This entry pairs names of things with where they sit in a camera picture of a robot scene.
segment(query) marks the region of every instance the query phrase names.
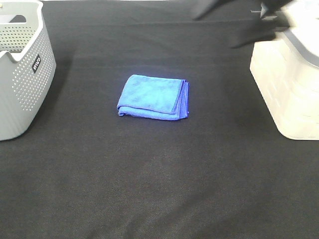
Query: basket handle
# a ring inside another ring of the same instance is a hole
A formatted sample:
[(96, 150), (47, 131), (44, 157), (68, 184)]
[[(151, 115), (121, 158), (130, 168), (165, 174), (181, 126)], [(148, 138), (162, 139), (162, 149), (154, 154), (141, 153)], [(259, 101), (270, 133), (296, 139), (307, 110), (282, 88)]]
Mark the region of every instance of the basket handle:
[(0, 2), (0, 15), (22, 15), (25, 18), (25, 22), (15, 22), (14, 24), (25, 24), (31, 22), (39, 22), (39, 7), (42, 8), (42, 3), (37, 1), (20, 1), (20, 2), (10, 2), (4, 1)]

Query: black tablecloth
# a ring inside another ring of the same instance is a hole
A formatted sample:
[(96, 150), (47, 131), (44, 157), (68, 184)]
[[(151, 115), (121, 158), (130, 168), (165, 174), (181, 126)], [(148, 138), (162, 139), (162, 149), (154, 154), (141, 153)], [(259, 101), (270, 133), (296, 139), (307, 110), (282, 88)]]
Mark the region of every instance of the black tablecloth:
[[(258, 13), (192, 1), (45, 2), (57, 61), (40, 111), (0, 142), (1, 239), (316, 239), (319, 144), (277, 131), (227, 36)], [(189, 118), (117, 115), (132, 74), (187, 79)]]

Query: basket hole pattern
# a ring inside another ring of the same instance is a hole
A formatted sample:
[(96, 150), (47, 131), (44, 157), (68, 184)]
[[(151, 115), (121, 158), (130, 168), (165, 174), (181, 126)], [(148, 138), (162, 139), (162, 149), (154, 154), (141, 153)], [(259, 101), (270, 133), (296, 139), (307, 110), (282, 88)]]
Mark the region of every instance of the basket hole pattern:
[[(38, 54), (41, 57), (41, 63), (34, 73), (32, 65)], [(17, 64), (13, 73), (12, 88), (24, 111), (32, 111), (37, 106), (47, 87), (53, 66), (54, 56), (44, 28), (28, 53)]]
[(34, 33), (35, 30), (31, 26), (1, 26), (0, 51), (21, 52)]

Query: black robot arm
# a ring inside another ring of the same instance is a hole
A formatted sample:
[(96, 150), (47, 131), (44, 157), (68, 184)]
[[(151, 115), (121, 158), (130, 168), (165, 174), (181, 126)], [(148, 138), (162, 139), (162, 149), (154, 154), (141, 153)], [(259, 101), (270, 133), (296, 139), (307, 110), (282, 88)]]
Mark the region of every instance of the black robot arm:
[[(220, 6), (234, 0), (198, 0), (192, 10), (192, 18), (201, 20)], [(270, 41), (276, 38), (276, 32), (290, 27), (289, 21), (280, 8), (292, 0), (263, 0), (265, 11), (260, 18), (250, 22), (244, 30), (237, 32), (230, 39), (232, 48), (241, 47), (258, 41)]]

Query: black cloth surface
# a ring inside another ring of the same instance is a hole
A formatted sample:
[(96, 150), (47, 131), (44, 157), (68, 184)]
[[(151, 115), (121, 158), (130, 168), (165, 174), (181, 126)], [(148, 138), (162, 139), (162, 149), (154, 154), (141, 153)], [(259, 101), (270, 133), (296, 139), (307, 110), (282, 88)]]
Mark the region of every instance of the black cloth surface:
[[(227, 36), (249, 0), (45, 2), (57, 62), (29, 130), (0, 142), (1, 239), (317, 239), (319, 143), (277, 131)], [(189, 118), (117, 115), (132, 74), (187, 79)]]

